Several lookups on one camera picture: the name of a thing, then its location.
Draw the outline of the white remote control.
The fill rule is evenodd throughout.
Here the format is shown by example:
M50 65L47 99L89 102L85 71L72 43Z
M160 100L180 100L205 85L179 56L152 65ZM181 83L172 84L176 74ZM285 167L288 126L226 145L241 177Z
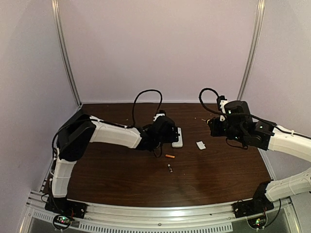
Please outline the white remote control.
M183 147L183 137L182 137L182 129L180 127L177 128L177 141L172 142L171 146L173 148L182 148Z

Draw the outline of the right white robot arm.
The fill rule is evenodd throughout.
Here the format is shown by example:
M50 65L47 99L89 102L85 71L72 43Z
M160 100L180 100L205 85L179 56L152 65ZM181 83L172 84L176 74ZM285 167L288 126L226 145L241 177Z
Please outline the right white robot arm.
M309 162L311 138L261 119L250 113L245 101L218 101L216 116L206 120L213 137L225 137L241 143L242 149L256 147L278 151ZM311 170L288 178L262 183L255 198L264 197L270 202L311 190Z

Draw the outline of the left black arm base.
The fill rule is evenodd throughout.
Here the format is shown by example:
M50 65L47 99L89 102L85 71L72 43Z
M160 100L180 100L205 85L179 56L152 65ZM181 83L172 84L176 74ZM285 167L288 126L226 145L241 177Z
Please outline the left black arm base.
M48 194L49 197L47 203L45 204L45 210L55 214L84 219L87 208L85 203L71 201L66 197L56 198L51 191L49 191Z

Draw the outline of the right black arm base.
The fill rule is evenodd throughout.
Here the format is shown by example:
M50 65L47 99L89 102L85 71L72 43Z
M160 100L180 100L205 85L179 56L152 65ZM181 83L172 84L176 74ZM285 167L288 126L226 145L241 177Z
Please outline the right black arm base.
M235 218L252 216L274 209L274 204L265 195L269 183L270 181L260 183L252 199L239 200L231 205Z

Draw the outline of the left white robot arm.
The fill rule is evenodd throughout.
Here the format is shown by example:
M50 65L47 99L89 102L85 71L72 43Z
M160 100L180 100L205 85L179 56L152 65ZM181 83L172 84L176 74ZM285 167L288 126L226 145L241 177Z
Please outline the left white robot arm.
M153 122L144 127L116 124L78 112L52 139L55 167L50 189L53 197L67 196L73 167L83 157L88 144L93 142L147 151L154 151L164 144L183 147L181 128L176 127L164 111L156 113Z

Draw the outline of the white battery cover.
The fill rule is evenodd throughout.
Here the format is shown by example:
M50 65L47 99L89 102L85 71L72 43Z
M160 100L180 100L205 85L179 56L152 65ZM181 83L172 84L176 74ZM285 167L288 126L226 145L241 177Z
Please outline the white battery cover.
M203 143L203 141L198 141L198 142L196 142L196 145L197 145L197 147L198 147L199 150L204 150L204 149L206 149L206 146L205 146L205 144Z

